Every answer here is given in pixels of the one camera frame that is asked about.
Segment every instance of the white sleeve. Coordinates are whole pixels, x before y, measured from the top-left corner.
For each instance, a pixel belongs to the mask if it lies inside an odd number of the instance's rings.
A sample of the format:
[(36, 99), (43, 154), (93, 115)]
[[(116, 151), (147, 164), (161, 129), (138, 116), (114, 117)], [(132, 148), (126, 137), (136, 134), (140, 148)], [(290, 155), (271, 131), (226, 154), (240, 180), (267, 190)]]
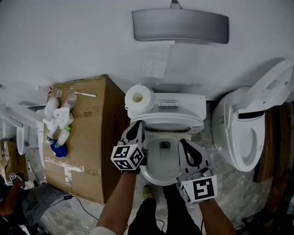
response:
[(96, 227), (90, 232), (90, 235), (115, 235), (115, 233), (104, 227)]

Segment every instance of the marble floor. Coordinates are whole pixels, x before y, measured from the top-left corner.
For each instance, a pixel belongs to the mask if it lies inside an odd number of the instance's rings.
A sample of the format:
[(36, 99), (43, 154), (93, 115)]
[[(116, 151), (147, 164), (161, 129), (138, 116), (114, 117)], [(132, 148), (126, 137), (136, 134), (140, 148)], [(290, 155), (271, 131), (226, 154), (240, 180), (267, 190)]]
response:
[[(218, 179), (218, 197), (216, 198), (223, 212), (232, 221), (235, 227), (242, 225), (241, 219), (260, 211), (267, 200), (271, 187), (271, 179), (257, 184), (252, 181), (252, 172), (239, 172), (217, 153), (211, 134), (211, 104), (207, 104), (207, 117), (204, 121), (204, 130), (195, 135), (192, 140), (203, 146), (208, 152), (211, 163), (214, 168), (214, 174)], [(38, 177), (38, 180), (44, 178), (44, 172), (41, 170), (38, 150), (30, 150), (27, 155), (32, 168)], [(140, 174), (137, 176), (136, 189), (134, 195), (134, 205), (129, 219), (129, 224), (133, 221), (136, 212), (143, 201), (142, 188), (147, 184), (147, 180)], [(154, 194), (157, 200), (156, 218), (163, 220), (165, 225), (163, 231), (167, 228), (167, 206), (166, 200), (160, 186), (154, 186)], [(80, 199), (84, 208), (95, 217), (99, 218), (103, 206), (95, 202)], [(188, 211), (195, 223), (200, 226), (202, 221), (201, 212), (198, 204), (187, 205)], [(95, 228), (97, 221), (86, 214), (76, 198), (68, 201), (62, 201), (51, 207), (42, 217), (40, 225), (46, 228), (52, 235), (87, 235)], [(158, 227), (162, 228), (163, 223), (157, 221)]]

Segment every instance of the person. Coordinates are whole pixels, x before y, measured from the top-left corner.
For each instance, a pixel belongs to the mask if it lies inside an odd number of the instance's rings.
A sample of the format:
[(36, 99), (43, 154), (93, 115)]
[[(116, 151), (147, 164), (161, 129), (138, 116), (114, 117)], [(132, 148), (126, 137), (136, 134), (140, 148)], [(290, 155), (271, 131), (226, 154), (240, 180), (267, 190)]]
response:
[(13, 186), (7, 186), (0, 176), (1, 234), (23, 234), (18, 225), (35, 225), (54, 201), (68, 195), (50, 184), (29, 190), (22, 190), (23, 185), (17, 179)]
[[(97, 227), (90, 235), (123, 235), (133, 206), (136, 184), (136, 173), (125, 171), (106, 203)], [(164, 196), (168, 208), (168, 224), (166, 234), (200, 235), (199, 227), (191, 218), (184, 199), (177, 186), (164, 186)], [(163, 235), (155, 218), (156, 202), (152, 197), (151, 188), (143, 189), (144, 202), (129, 227), (129, 235)], [(214, 199), (199, 203), (207, 235), (235, 235), (232, 223), (222, 212)]]

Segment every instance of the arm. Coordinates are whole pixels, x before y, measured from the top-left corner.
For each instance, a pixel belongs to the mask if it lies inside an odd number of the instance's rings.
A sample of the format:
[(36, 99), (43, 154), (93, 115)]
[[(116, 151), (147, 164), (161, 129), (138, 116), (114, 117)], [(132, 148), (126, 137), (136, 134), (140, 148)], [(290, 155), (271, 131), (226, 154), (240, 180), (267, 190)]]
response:
[(21, 183), (15, 183), (11, 188), (9, 194), (7, 195), (4, 203), (0, 203), (0, 215), (6, 216), (10, 215), (14, 212), (16, 203), (17, 203), (17, 194), (19, 189), (21, 188)]
[(207, 235), (235, 235), (232, 223), (214, 199), (199, 203)]
[(136, 176), (132, 172), (124, 172), (121, 175), (97, 226), (107, 228), (116, 235), (124, 234), (133, 207)]

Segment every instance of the white toilet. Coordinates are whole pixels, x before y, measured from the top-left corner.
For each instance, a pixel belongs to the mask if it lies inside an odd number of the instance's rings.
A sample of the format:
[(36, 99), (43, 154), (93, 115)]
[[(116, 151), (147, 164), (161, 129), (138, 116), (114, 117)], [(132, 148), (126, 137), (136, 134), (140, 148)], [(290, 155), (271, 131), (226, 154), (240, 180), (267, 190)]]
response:
[[(128, 96), (134, 109), (128, 105)], [(145, 86), (136, 85), (126, 94), (126, 109), (131, 123), (140, 120), (145, 123), (143, 144), (148, 155), (146, 166), (140, 166), (142, 174), (155, 185), (175, 184), (176, 178), (186, 173), (181, 172), (180, 167), (180, 140), (191, 140), (204, 128), (205, 96), (153, 93)]]
[(26, 153), (30, 148), (39, 146), (40, 158), (44, 166), (43, 153), (43, 133), (44, 124), (42, 122), (44, 115), (42, 111), (37, 113), (23, 107), (17, 103), (7, 103), (6, 108), (0, 111), (6, 126), (13, 126), (17, 129), (17, 150), (20, 155)]
[(288, 60), (278, 63), (253, 87), (227, 94), (214, 110), (214, 144), (236, 169), (248, 172), (258, 163), (265, 140), (265, 110), (283, 104), (290, 95), (293, 66)]

